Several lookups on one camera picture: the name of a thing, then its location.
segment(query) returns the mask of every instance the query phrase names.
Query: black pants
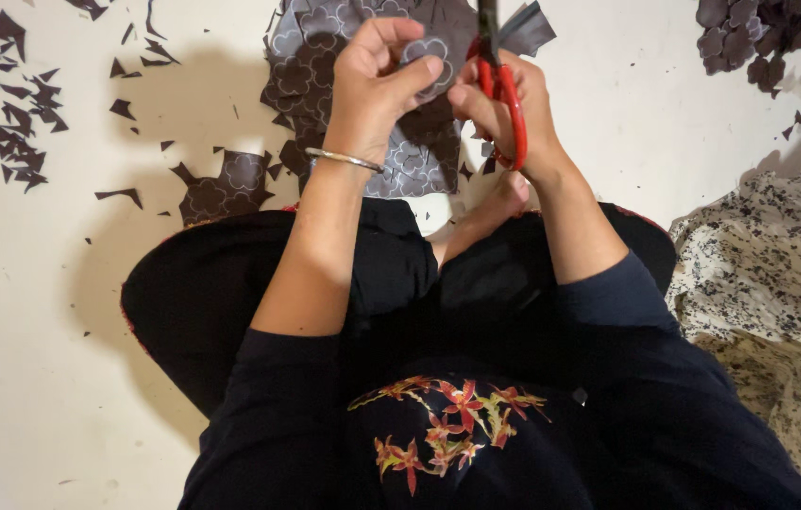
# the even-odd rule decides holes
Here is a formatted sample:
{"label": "black pants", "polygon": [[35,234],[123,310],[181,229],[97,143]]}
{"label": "black pants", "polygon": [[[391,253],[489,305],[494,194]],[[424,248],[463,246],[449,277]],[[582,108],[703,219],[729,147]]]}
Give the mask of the black pants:
{"label": "black pants", "polygon": [[[642,217],[600,205],[664,293],[677,260],[670,238]],[[206,416],[224,400],[294,217],[259,212],[185,230],[145,255],[124,284],[134,335]],[[430,356],[466,355],[509,377],[557,383],[555,285],[538,214],[509,220],[439,275],[409,206],[364,199],[341,332],[341,396],[352,399]],[[291,306],[304,306],[304,296]]]}

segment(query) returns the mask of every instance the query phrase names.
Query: hand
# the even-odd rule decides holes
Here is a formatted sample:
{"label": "hand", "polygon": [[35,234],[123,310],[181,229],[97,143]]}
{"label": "hand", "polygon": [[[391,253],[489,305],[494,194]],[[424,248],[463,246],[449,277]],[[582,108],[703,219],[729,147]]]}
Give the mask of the hand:
{"label": "hand", "polygon": [[[526,121],[529,152],[523,164],[523,173],[530,181],[544,174],[554,172],[556,162],[566,159],[564,149],[554,132],[552,108],[548,90],[545,88],[545,74],[538,66],[530,64],[511,52],[501,50],[501,62],[510,66],[514,82],[523,105]],[[512,160],[514,157],[514,128],[510,112],[503,102],[486,96],[478,86],[478,71],[475,59],[466,63],[457,77],[455,85],[447,92],[447,98],[454,107],[454,116],[463,121],[472,120],[476,133],[489,135],[501,154]]]}
{"label": "hand", "polygon": [[406,43],[425,29],[403,18],[370,19],[334,64],[334,101],[323,149],[383,163],[388,136],[397,120],[416,109],[416,93],[444,69],[441,59],[425,56],[395,70]]}

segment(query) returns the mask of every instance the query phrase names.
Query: woman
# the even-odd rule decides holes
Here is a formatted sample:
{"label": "woman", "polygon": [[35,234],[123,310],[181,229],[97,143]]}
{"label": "woman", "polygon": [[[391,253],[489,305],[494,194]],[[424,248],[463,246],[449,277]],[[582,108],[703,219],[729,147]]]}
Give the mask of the woman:
{"label": "woman", "polygon": [[[325,150],[384,160],[441,72],[426,57],[391,73],[422,35],[405,19],[359,30]],[[508,174],[432,246],[405,203],[361,199],[369,170],[320,159],[295,220],[191,229],[134,269],[135,334],[211,415],[181,508],[801,508],[786,452],[667,312],[666,235],[595,202],[542,72],[503,58],[541,217],[507,221],[525,200]],[[506,108],[473,82],[471,64],[456,115],[510,154]]]}

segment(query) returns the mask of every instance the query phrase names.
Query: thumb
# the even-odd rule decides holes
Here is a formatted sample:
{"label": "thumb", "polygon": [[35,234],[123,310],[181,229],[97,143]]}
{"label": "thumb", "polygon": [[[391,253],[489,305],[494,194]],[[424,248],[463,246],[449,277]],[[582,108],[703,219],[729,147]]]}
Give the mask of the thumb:
{"label": "thumb", "polygon": [[394,73],[390,78],[396,97],[407,99],[433,84],[444,71],[444,63],[435,55],[426,55]]}
{"label": "thumb", "polygon": [[455,112],[471,119],[495,140],[503,134],[501,126],[510,125],[510,113],[507,107],[489,98],[473,85],[454,85],[447,91],[447,100]]}

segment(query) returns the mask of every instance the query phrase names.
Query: red scissors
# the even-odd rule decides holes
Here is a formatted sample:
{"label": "red scissors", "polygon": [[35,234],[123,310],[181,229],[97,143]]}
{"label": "red scissors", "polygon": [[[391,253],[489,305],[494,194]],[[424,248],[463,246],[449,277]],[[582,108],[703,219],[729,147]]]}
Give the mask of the red scissors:
{"label": "red scissors", "polygon": [[516,155],[508,160],[495,148],[495,159],[511,171],[523,168],[526,159],[526,121],[523,119],[523,106],[517,93],[514,73],[510,66],[502,64],[498,57],[498,9],[497,0],[479,0],[479,35],[469,47],[466,59],[478,55],[479,87],[488,97],[507,104],[511,121],[514,124],[514,143]]}

